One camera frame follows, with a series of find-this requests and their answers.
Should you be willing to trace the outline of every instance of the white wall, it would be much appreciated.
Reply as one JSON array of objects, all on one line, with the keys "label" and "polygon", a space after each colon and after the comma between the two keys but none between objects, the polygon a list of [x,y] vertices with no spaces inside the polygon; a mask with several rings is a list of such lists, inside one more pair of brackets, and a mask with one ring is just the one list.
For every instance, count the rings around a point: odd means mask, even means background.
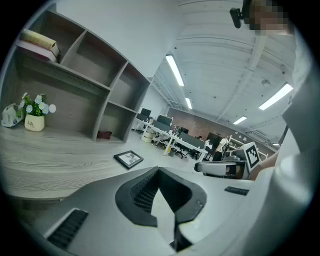
[{"label": "white wall", "polygon": [[168,113],[169,105],[161,97],[161,95],[150,86],[148,91],[146,92],[139,113],[141,112],[142,108],[151,110],[150,116],[153,118],[157,118],[159,114],[166,115]]},{"label": "white wall", "polygon": [[107,41],[147,78],[187,25],[175,0],[58,0],[56,10]]}]

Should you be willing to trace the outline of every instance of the white flower pot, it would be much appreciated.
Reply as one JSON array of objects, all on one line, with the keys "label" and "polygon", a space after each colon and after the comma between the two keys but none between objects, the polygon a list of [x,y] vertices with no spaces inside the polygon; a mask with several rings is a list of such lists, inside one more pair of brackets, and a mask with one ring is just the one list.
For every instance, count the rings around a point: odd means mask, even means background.
[{"label": "white flower pot", "polygon": [[45,127],[45,117],[26,114],[24,127],[30,131],[40,132]]}]

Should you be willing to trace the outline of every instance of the fluorescent ceiling light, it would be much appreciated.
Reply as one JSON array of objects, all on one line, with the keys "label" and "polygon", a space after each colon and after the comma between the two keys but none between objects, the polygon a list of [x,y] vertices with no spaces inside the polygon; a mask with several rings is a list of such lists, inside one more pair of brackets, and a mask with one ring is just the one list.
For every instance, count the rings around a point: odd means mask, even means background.
[{"label": "fluorescent ceiling light", "polygon": [[185,98],[185,100],[186,100],[186,103],[188,104],[189,109],[192,110],[190,99],[189,98]]},{"label": "fluorescent ceiling light", "polygon": [[177,66],[177,64],[175,62],[174,57],[172,55],[167,55],[167,56],[165,56],[165,58],[166,58],[166,61],[169,63],[170,68],[171,68],[171,70],[172,70],[172,72],[173,72],[173,74],[175,76],[175,79],[177,80],[178,84],[180,86],[185,86],[184,82],[182,81],[182,77],[180,75],[180,72],[179,72],[178,66]]},{"label": "fluorescent ceiling light", "polygon": [[239,118],[237,121],[235,121],[233,124],[234,124],[234,125],[237,125],[237,124],[241,123],[242,121],[244,121],[244,120],[246,120],[246,119],[247,119],[246,116],[240,117],[240,118]]},{"label": "fluorescent ceiling light", "polygon": [[285,84],[274,96],[272,96],[269,100],[263,103],[259,109],[265,110],[269,108],[271,105],[275,104],[278,100],[286,96],[289,92],[293,90],[292,86],[288,83]]}]

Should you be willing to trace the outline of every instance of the book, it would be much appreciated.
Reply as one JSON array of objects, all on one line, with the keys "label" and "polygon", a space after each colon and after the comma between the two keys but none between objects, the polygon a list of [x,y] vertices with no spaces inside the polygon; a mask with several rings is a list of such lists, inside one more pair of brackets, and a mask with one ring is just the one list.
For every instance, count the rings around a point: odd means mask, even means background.
[{"label": "book", "polygon": [[33,53],[36,53],[37,55],[40,55],[47,60],[57,62],[57,58],[51,50],[45,49],[39,45],[33,44],[31,42],[26,42],[23,40],[17,41],[15,45],[23,49],[26,49],[28,51],[31,51]]},{"label": "book", "polygon": [[60,53],[58,44],[55,40],[37,32],[25,29],[22,31],[20,39],[52,51],[56,58]]}]

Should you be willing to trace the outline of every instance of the white desk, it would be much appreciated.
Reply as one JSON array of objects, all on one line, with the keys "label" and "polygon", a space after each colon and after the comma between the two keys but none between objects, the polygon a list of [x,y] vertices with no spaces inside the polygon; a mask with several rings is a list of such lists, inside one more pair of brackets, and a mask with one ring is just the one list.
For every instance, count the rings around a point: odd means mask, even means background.
[{"label": "white desk", "polygon": [[146,124],[145,121],[142,121],[142,120],[140,120],[138,118],[135,118],[135,121],[136,121],[136,124],[134,125],[134,130],[137,130],[137,127],[138,127],[139,124]]},{"label": "white desk", "polygon": [[169,149],[171,146],[173,146],[175,142],[180,143],[181,145],[183,145],[183,146],[185,146],[185,147],[187,147],[187,148],[189,148],[189,149],[191,149],[191,150],[196,150],[196,151],[200,152],[201,155],[200,155],[200,157],[199,157],[198,160],[197,160],[198,162],[201,162],[201,161],[204,159],[205,155],[208,153],[206,150],[204,150],[204,149],[202,149],[202,148],[197,148],[197,147],[195,147],[195,146],[193,146],[193,145],[191,145],[191,144],[183,141],[182,139],[178,138],[177,136],[174,136],[174,135],[172,135],[172,134],[169,134],[169,133],[167,133],[167,132],[165,132],[165,131],[163,131],[163,130],[160,130],[160,129],[152,126],[152,125],[151,125],[150,123],[148,123],[148,122],[142,121],[142,120],[140,120],[140,119],[137,119],[137,120],[138,120],[140,123],[145,124],[144,132],[145,132],[148,128],[150,128],[150,129],[154,130],[155,132],[157,132],[157,133],[159,133],[159,134],[164,134],[164,135],[166,135],[166,136],[168,136],[168,137],[170,138],[169,143],[168,143],[168,145],[166,146],[166,148],[165,148],[165,150],[164,150],[164,152],[163,152],[163,155],[164,155],[164,156],[168,155],[168,149]]}]

